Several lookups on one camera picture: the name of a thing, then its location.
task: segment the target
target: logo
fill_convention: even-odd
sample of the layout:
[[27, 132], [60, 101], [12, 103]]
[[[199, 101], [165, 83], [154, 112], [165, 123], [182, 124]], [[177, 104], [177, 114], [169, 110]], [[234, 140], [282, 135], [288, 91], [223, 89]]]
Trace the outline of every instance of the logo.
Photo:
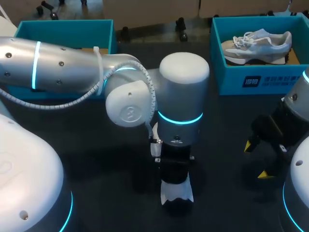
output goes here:
[[261, 76], [246, 76], [242, 87], [258, 87]]
[[126, 106], [121, 110], [120, 117], [125, 122], [136, 122], [141, 118], [141, 110], [135, 105]]

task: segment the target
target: shoe lace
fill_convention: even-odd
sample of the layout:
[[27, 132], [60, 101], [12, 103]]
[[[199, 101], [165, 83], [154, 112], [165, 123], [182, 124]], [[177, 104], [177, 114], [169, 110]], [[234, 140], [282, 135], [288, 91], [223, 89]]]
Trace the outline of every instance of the shoe lace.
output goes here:
[[246, 32], [243, 37], [236, 37], [234, 36], [233, 37], [233, 42], [234, 42], [234, 45], [237, 47], [237, 48], [240, 48], [241, 46], [244, 46], [245, 44], [249, 44], [249, 45], [254, 45], [254, 44], [257, 44], [258, 41], [260, 40], [268, 40], [268, 42], [271, 44], [271, 39], [269, 37], [264, 37], [264, 38], [260, 38], [260, 39], [253, 39], [252, 37], [254, 35], [251, 35], [251, 36], [248, 36], [249, 34], [251, 34], [252, 32]]
[[234, 36], [233, 37], [234, 45], [237, 48], [240, 48], [241, 46], [244, 46], [245, 44], [250, 44], [250, 45], [256, 44], [255, 40], [252, 39], [253, 35], [252, 36], [248, 36], [251, 33], [252, 32], [246, 32], [243, 35], [243, 37], [236, 37], [236, 36]]

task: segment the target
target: shoe sole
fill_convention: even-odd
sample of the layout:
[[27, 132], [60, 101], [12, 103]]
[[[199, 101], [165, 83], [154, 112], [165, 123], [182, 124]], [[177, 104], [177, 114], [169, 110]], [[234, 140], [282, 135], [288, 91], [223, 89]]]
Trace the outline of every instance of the shoe sole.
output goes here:
[[229, 65], [245, 65], [245, 64], [253, 64], [253, 65], [265, 65], [265, 64], [276, 64], [276, 65], [282, 65], [286, 64], [289, 58], [289, 54], [286, 56], [278, 57], [278, 56], [269, 56], [269, 57], [260, 57], [260, 58], [247, 58], [247, 59], [237, 59], [237, 58], [231, 58], [224, 56], [226, 63]]

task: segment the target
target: white cable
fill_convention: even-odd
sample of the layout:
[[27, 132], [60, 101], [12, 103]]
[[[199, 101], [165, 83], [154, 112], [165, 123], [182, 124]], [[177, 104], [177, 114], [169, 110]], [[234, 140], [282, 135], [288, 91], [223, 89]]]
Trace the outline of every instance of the white cable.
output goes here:
[[[120, 63], [118, 65], [116, 65], [114, 68], [110, 69], [104, 76], [103, 76], [103, 83], [105, 80], [107, 80], [108, 78], [110, 78], [111, 75], [113, 75], [118, 69], [122, 68], [123, 66], [126, 65], [132, 65], [135, 68], [139, 69], [142, 71], [142, 73], [146, 76], [147, 78], [147, 86], [148, 89], [150, 91], [150, 95], [151, 95], [151, 105], [150, 105], [150, 115], [148, 120], [145, 121], [146, 127], [148, 129], [148, 133], [149, 133], [149, 137], [153, 136], [153, 131], [152, 128], [150, 126], [150, 121], [152, 120], [154, 114], [155, 114], [155, 105], [156, 105], [156, 99], [155, 99], [155, 89], [154, 89], [154, 85], [153, 82], [151, 80], [151, 77], [149, 75], [149, 73], [147, 72], [147, 70], [144, 68], [144, 66], [142, 66], [140, 63], [138, 63], [135, 60], [128, 60], [125, 61], [123, 63]], [[61, 105], [38, 105], [38, 104], [32, 104], [23, 100], [20, 100], [14, 96], [12, 96], [11, 94], [5, 92], [3, 89], [0, 88], [0, 94], [2, 96], [4, 96], [5, 98], [19, 104], [22, 106], [25, 106], [27, 108], [32, 108], [32, 109], [38, 109], [38, 110], [59, 110], [59, 109], [65, 109], [68, 107], [71, 107], [73, 105], [77, 105], [81, 102], [83, 102], [84, 100], [86, 100], [87, 98], [89, 98], [91, 95], [93, 95], [98, 89], [99, 89], [99, 85], [100, 85], [101, 81], [98, 81], [98, 83], [96, 83], [91, 90], [89, 90], [87, 93], [85, 93], [83, 96], [81, 96], [80, 98], [71, 101], [69, 103], [65, 103], [65, 104], [61, 104]]]
[[10, 18], [8, 17], [8, 15], [6, 14], [6, 12], [4, 11], [1, 5], [0, 5], [0, 11], [3, 14], [3, 16], [6, 18], [6, 20], [8, 20], [11, 23]]
[[98, 75], [99, 75], [99, 87], [97, 91], [97, 96], [100, 96], [103, 90], [103, 84], [104, 84], [104, 78], [103, 78], [103, 61], [102, 61], [102, 56], [100, 54], [100, 49], [99, 47], [93, 47], [94, 53], [98, 57]]

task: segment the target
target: wooden panel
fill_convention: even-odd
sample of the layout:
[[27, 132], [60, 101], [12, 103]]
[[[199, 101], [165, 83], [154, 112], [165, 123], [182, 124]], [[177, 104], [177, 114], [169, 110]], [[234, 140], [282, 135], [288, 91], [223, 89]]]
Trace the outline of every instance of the wooden panel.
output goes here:
[[259, 15], [283, 12], [288, 8], [289, 0], [201, 0], [199, 15], [202, 18], [236, 15]]
[[289, 8], [291, 12], [303, 12], [309, 10], [309, 0], [293, 0]]
[[198, 0], [103, 0], [105, 19], [113, 19], [116, 30], [194, 18]]

